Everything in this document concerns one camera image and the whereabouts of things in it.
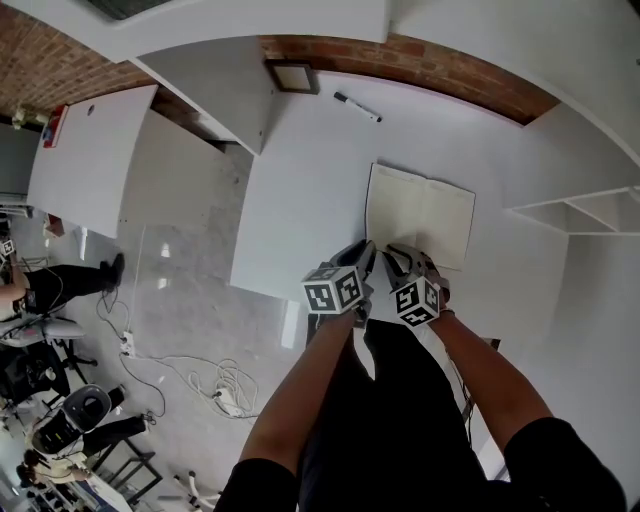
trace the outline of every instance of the black shirt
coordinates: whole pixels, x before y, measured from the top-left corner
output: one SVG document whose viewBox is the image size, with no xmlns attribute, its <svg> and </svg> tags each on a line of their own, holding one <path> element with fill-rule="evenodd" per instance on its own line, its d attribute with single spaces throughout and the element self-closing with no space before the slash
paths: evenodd
<svg viewBox="0 0 640 512">
<path fill-rule="evenodd" d="M 399 449 L 371 446 L 361 464 L 316 475 L 300 500 L 301 512 L 626 510 L 618 481 L 559 419 L 534 421 L 509 441 L 504 455 L 510 483 L 486 480 L 463 451 L 447 443 L 433 443 L 427 458 L 415 456 L 400 439 L 379 441 Z M 216 512 L 294 512 L 300 488 L 279 464 L 246 460 L 233 469 Z"/>
</svg>

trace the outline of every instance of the office chair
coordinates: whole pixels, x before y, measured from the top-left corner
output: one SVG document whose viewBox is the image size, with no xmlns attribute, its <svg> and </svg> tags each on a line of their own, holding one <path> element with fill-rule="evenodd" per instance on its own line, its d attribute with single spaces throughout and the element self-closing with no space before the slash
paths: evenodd
<svg viewBox="0 0 640 512">
<path fill-rule="evenodd" d="M 0 347 L 0 396 L 16 406 L 50 389 L 62 396 L 71 392 L 64 365 L 53 347 L 46 343 Z"/>
<path fill-rule="evenodd" d="M 77 389 L 65 398 L 60 410 L 33 435 L 33 447 L 52 455 L 96 428 L 111 410 L 109 394 L 94 384 Z"/>
</svg>

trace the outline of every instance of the power strip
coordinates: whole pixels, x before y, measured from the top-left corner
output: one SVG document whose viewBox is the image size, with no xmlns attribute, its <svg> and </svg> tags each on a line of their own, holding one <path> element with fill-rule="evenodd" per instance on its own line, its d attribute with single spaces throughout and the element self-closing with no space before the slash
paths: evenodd
<svg viewBox="0 0 640 512">
<path fill-rule="evenodd" d="M 120 350 L 131 359 L 135 359 L 136 346 L 133 343 L 133 333 L 124 331 L 122 335 L 124 336 L 124 341 L 120 343 Z"/>
<path fill-rule="evenodd" d="M 220 395 L 216 396 L 214 400 L 229 416 L 234 418 L 242 418 L 244 416 L 244 412 L 238 407 L 229 389 L 223 386 L 218 388 L 216 393 L 220 393 Z"/>
</svg>

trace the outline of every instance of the fiducial marker cube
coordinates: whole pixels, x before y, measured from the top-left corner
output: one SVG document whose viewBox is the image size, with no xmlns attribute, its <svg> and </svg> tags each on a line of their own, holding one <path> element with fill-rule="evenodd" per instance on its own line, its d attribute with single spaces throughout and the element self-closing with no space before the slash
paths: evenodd
<svg viewBox="0 0 640 512">
<path fill-rule="evenodd" d="M 440 316 L 440 286 L 419 277 L 392 292 L 396 313 L 410 327 L 427 324 Z"/>
<path fill-rule="evenodd" d="M 302 280 L 310 313 L 339 315 L 353 308 L 364 292 L 356 267 L 318 268 Z"/>
</svg>

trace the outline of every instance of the desk surface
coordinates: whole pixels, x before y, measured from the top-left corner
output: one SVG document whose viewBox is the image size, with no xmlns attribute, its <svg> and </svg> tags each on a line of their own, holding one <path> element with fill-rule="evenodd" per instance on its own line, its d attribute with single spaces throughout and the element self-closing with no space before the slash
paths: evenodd
<svg viewBox="0 0 640 512">
<path fill-rule="evenodd" d="M 303 302 L 300 279 L 364 237 L 372 162 L 476 193 L 462 272 L 445 271 L 452 307 L 481 336 L 543 337 L 557 299 L 567 237 L 502 209 L 501 176 L 522 127 L 451 98 L 384 80 L 320 73 L 319 96 L 282 95 L 251 171 L 231 284 Z M 383 120 L 333 99 L 341 91 Z M 394 318 L 380 261 L 373 316 Z M 511 350 L 508 343 L 504 351 Z"/>
</svg>

